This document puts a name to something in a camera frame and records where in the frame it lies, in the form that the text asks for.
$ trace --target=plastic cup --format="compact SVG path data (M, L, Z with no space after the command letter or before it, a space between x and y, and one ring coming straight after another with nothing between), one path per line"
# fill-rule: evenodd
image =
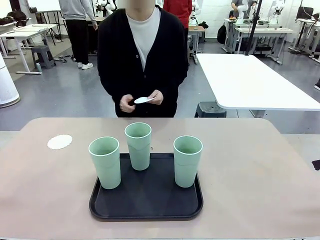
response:
M97 138L89 153L104 189L115 189L121 182L119 141L111 136Z
M174 140L173 147L175 183L189 188L195 182L203 144L194 136L180 136Z
M150 165L151 127L143 122L128 125L124 133L133 169L145 170Z

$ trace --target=cup rim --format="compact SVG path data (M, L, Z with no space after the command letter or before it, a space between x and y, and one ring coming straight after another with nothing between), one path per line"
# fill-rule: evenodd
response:
M95 141L97 141L97 140L99 140L99 139L114 139L114 140L116 140L116 142L118 143L118 145L117 145L117 147L115 148L115 150L113 150L112 152L110 152L110 153L108 153L108 154L104 154L104 155L98 155L98 154L95 154L95 153L93 153L93 152L90 151L90 146L91 146L91 144L93 144ZM93 156L96 156L96 157L105 157L105 156L111 155L111 154L113 154L115 151L117 151L117 150L119 149L119 145L120 145L120 144L119 144L118 139L116 139L116 138L114 138L114 137L112 137L112 136L102 136L102 137L96 138L95 140L93 140L93 141L89 144L88 151L89 151L89 153L90 153L91 155L93 155Z
M177 141L179 138L184 138L184 137L190 137L190 138L193 138L193 139L198 140L198 141L201 143L201 149L200 149L199 151L195 152L195 153L184 153L184 152L182 152L182 151L179 151L179 150L176 148L176 144L175 144L175 143L176 143L176 141ZM174 142L173 142L173 147L174 147L174 149L175 149L178 153L191 156L191 155L196 155L196 154L200 153L200 152L203 150L204 145L203 145L202 141L201 141L199 138L195 137L195 136L183 135L183 136L177 137L177 138L174 140Z
M130 127L131 125L134 125L134 124L144 124L144 125L147 125L147 126L150 128L150 132L149 132L147 135L139 136L139 137L134 137L134 136L128 135L128 134L127 134L127 128ZM152 127L151 127L149 124L145 123L145 122L134 122L134 123L131 123L131 124L129 124L128 126L126 126L126 128L124 129L124 134L125 134L127 137L131 138L131 139L143 139L143 138L149 136L149 135L151 134L151 132L152 132Z

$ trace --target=hand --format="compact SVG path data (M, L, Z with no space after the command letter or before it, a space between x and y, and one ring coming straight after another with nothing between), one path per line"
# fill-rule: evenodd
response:
M148 96L148 99L153 99L149 101L150 104L161 105L164 100L164 96L159 90L154 90L153 93L150 96Z
M97 31L97 30L98 30L98 24L97 24L97 22L93 22L92 25L93 25L93 29L94 29L95 31Z
M120 109L122 112L125 113L132 113L135 109L136 109L136 105L130 106L129 102L131 102L133 100L133 96L128 94L128 95L124 95L121 100L120 100Z

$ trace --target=person in red shirt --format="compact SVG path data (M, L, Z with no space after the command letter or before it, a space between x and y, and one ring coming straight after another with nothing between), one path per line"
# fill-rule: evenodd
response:
M184 26L185 45L188 42L189 17L192 13L192 0L164 0L163 9L176 15Z

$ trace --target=white t-shirt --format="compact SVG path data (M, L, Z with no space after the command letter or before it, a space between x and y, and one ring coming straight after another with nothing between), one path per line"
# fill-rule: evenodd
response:
M155 42L159 29L161 12L156 7L151 16L145 21L136 21L127 15L133 39L138 49L143 71L146 67L147 56Z

